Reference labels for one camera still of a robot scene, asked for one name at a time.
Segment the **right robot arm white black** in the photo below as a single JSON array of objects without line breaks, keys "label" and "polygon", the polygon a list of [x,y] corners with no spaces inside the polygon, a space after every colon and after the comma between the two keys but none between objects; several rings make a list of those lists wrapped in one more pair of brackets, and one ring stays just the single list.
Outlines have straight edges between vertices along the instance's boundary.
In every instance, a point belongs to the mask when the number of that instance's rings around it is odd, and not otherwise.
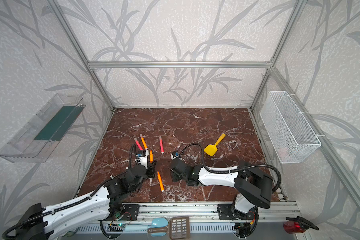
[{"label": "right robot arm white black", "polygon": [[239,192],[233,201],[234,210],[243,214],[255,207],[269,209],[272,194],[282,181],[280,171],[268,164],[241,162],[230,168],[192,167],[178,157],[171,163],[171,178],[173,182],[182,180],[192,187],[217,185],[234,188]]}]

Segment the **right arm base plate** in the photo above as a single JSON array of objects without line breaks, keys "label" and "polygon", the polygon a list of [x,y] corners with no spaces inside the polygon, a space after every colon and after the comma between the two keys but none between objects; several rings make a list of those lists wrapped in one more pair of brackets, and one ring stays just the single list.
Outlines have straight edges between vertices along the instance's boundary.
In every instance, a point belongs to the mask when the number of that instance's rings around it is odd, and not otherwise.
[{"label": "right arm base plate", "polygon": [[233,207],[233,204],[218,204],[217,211],[219,220],[244,220],[252,221],[257,220],[257,207],[250,209],[248,213],[242,213]]}]

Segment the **red capped pen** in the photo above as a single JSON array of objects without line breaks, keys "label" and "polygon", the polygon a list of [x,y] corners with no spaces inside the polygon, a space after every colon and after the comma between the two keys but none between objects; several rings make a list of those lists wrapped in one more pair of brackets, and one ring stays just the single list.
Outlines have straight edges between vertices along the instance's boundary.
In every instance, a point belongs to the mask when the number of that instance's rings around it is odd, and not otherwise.
[{"label": "red capped pen", "polygon": [[162,136],[159,136],[159,141],[160,141],[161,154],[164,154],[164,144],[163,144]]}]

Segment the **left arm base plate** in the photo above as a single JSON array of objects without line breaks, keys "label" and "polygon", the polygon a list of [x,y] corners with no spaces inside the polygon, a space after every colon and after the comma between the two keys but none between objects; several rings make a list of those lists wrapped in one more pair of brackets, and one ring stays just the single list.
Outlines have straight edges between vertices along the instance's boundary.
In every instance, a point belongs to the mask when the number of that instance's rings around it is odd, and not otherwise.
[{"label": "left arm base plate", "polygon": [[120,216],[117,218],[118,221],[136,221],[139,215],[140,205],[139,204],[126,204],[123,206],[123,210]]}]

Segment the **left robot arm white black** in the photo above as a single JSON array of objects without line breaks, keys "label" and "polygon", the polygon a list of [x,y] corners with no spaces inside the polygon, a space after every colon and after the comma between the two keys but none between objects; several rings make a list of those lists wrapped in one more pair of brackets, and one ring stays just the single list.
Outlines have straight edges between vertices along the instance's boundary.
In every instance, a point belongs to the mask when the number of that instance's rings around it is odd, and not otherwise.
[{"label": "left robot arm white black", "polygon": [[101,183],[94,191],[64,203],[28,208],[19,222],[5,230],[4,240],[53,240],[92,221],[103,221],[124,210],[123,200],[138,193],[155,177],[157,162],[135,164]]}]

